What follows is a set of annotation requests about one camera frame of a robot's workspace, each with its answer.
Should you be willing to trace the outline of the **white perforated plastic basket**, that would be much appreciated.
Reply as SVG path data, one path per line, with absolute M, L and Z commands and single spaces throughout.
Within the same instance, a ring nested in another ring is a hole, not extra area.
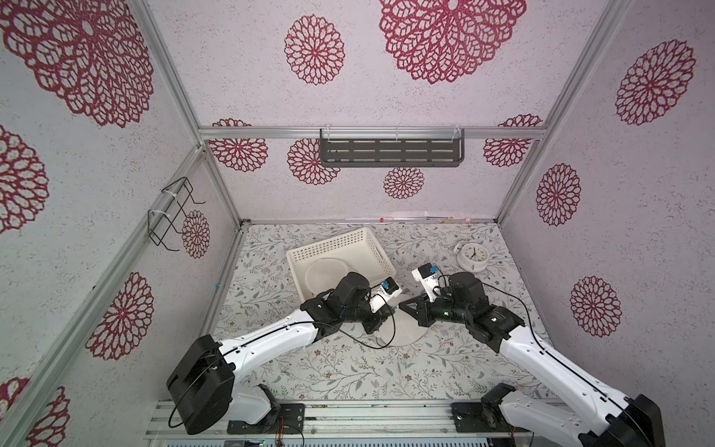
M 305 245 L 286 253 L 292 278 L 302 302 L 315 297 L 305 286 L 305 271 L 322 258 L 344 261 L 350 271 L 356 272 L 370 282 L 371 286 L 388 277 L 396 279 L 397 270 L 372 230 L 362 227 L 327 240 Z

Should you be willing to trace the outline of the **white round plate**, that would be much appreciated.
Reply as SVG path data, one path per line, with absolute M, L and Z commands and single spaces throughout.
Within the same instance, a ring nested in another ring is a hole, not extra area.
M 305 271 L 305 286 L 311 294 L 320 294 L 334 289 L 349 271 L 348 265 L 339 259 L 318 259 Z

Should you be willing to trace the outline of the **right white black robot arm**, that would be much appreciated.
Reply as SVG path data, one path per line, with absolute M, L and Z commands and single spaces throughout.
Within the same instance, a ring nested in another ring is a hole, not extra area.
M 660 408 L 644 395 L 631 398 L 589 374 L 536 335 L 529 317 L 490 303 L 470 272 L 446 277 L 433 264 L 413 270 L 424 293 L 400 303 L 421 327 L 460 323 L 481 344 L 516 363 L 565 404 L 537 402 L 508 384 L 482 397 L 495 420 L 523 428 L 560 446 L 663 446 Z

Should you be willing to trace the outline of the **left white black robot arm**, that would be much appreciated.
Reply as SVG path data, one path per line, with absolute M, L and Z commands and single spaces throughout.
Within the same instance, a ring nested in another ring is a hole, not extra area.
M 195 340 L 167 380 L 174 407 L 172 417 L 189 435 L 197 435 L 222 418 L 260 432 L 279 423 L 281 405 L 265 385 L 245 387 L 240 380 L 273 359 L 310 346 L 346 323 L 358 323 L 371 335 L 393 320 L 391 299 L 402 289 L 393 278 L 372 286 L 357 272 L 347 273 L 338 285 L 304 301 L 281 320 L 233 339 L 216 341 L 211 335 Z

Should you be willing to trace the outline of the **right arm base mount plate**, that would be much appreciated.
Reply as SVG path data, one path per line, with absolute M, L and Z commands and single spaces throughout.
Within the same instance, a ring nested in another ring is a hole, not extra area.
M 454 402 L 451 413 L 457 433 L 511 432 L 510 424 L 492 403 Z

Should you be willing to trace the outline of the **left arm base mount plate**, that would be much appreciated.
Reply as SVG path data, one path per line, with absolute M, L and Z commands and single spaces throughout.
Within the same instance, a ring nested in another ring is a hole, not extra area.
M 305 404 L 284 403 L 278 410 L 269 414 L 255 425 L 244 421 L 230 420 L 227 433 L 230 435 L 276 434 L 281 429 L 282 434 L 302 434 L 305 424 Z

